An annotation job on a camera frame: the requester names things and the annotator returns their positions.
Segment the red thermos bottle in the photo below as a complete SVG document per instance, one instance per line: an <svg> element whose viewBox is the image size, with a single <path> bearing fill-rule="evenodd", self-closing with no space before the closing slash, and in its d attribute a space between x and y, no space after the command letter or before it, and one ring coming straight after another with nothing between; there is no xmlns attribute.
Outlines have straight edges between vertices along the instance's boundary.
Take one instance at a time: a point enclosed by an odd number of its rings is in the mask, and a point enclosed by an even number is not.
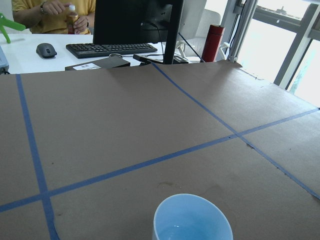
<svg viewBox="0 0 320 240"><path fill-rule="evenodd" d="M214 62L216 60L224 30L225 28L220 25L211 24L209 26L201 57L205 62Z"/></svg>

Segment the person in yellow shirt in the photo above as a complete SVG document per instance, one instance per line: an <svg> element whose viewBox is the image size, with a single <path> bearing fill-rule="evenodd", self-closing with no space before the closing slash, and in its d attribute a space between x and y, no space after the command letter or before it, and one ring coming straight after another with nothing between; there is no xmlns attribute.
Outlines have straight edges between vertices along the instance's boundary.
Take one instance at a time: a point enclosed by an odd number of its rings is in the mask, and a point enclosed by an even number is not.
<svg viewBox="0 0 320 240"><path fill-rule="evenodd" d="M78 19L74 23L76 35L90 34L95 22L95 0L13 0L13 20L33 34L67 34L69 5L75 6Z"/></svg>

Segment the dark grey computer mouse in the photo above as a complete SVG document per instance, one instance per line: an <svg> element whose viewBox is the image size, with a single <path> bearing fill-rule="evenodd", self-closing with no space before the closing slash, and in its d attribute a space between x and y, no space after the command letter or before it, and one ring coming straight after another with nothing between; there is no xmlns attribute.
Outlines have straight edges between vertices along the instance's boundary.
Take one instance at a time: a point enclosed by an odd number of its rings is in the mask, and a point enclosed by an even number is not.
<svg viewBox="0 0 320 240"><path fill-rule="evenodd" d="M57 55L55 48L50 43L40 43L36 47L36 53L42 59L52 59Z"/></svg>

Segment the green plastic stand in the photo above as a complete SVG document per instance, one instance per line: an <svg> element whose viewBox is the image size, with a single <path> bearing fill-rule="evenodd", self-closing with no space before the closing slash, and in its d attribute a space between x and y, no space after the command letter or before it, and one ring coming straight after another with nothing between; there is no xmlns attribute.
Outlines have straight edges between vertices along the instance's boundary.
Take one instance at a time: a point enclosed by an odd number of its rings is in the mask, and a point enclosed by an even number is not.
<svg viewBox="0 0 320 240"><path fill-rule="evenodd" d="M0 13L0 32L3 34L8 44L11 43L11 39L7 31L5 30L5 27L13 30L17 30L17 31L24 31L26 29L25 25L15 22L13 20L9 20L4 16L3 13Z"/></svg>

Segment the black flat box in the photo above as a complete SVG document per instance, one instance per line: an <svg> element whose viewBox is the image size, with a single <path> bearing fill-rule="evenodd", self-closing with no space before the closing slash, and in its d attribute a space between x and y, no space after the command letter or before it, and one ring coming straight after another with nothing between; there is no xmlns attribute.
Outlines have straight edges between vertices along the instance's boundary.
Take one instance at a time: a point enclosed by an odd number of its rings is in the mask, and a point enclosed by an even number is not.
<svg viewBox="0 0 320 240"><path fill-rule="evenodd" d="M99 60L84 62L76 65L65 67L65 71L74 70L94 70L94 69L111 69L120 67L130 67L131 63L119 56L111 56Z"/></svg>

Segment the light blue paper cup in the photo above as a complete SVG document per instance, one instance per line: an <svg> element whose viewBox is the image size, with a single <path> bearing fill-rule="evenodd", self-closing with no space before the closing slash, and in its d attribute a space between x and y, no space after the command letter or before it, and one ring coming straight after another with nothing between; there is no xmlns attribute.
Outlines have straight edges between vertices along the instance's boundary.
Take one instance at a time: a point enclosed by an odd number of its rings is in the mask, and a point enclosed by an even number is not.
<svg viewBox="0 0 320 240"><path fill-rule="evenodd" d="M223 212L207 199L189 193L167 197L153 217L153 240L232 240Z"/></svg>

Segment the black keyboard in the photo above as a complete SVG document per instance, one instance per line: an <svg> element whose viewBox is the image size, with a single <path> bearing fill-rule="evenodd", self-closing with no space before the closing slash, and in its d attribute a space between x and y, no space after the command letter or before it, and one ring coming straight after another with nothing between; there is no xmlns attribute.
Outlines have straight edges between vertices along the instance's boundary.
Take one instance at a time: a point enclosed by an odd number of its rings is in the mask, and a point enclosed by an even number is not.
<svg viewBox="0 0 320 240"><path fill-rule="evenodd" d="M74 43L67 44L65 47L78 59L108 57L110 54L129 55L154 53L158 50L148 43L103 45L93 43Z"/></svg>

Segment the orange drink bottle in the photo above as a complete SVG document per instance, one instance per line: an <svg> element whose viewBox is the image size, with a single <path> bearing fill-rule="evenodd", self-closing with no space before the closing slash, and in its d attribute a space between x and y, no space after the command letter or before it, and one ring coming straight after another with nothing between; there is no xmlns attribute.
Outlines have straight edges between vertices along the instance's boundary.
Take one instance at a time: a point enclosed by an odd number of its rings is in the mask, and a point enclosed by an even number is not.
<svg viewBox="0 0 320 240"><path fill-rule="evenodd" d="M69 35L75 34L74 24L78 20L79 15L76 11L76 6L74 4L70 4L68 6L67 14L66 14L66 28L67 33Z"/></svg>

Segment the black computer monitor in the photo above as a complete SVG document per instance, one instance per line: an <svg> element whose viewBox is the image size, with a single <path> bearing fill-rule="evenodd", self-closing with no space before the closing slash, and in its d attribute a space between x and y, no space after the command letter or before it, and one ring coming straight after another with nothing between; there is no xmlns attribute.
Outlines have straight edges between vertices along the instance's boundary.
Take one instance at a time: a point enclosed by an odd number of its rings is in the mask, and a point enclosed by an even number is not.
<svg viewBox="0 0 320 240"><path fill-rule="evenodd" d="M182 0L98 0L93 43L165 43L163 63L171 65L180 28Z"/></svg>

